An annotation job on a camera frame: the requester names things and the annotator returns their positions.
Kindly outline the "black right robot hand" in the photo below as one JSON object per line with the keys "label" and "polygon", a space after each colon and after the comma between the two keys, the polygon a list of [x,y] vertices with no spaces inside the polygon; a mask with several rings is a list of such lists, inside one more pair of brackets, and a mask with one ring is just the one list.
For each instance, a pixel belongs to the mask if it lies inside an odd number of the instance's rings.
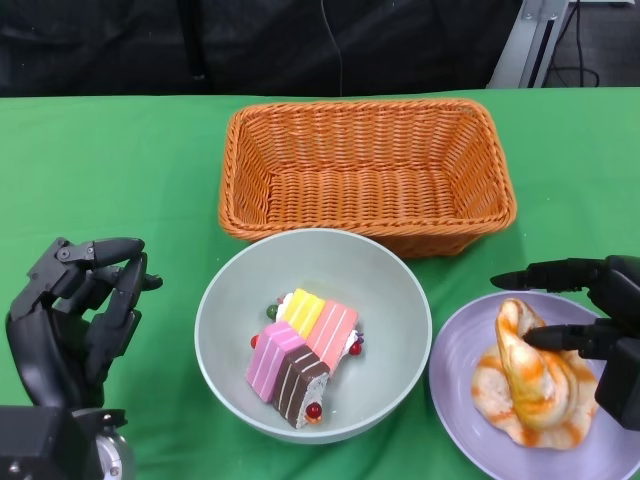
{"label": "black right robot hand", "polygon": [[639,337],[639,259],[610,255],[604,259],[568,258],[532,263],[525,269],[496,275],[493,286],[512,291],[549,293],[587,290],[604,318],[590,325],[536,327],[525,341],[547,351],[575,350],[585,359],[608,360],[623,339]]}

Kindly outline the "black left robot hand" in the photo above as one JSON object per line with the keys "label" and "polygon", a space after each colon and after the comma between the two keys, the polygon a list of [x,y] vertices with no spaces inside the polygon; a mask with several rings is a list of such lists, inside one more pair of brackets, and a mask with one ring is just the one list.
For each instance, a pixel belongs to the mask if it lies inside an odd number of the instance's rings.
{"label": "black left robot hand", "polygon": [[56,239],[12,301],[6,333],[21,382],[36,406],[100,408],[113,361],[140,322],[144,291],[163,284],[147,272],[145,243]]}

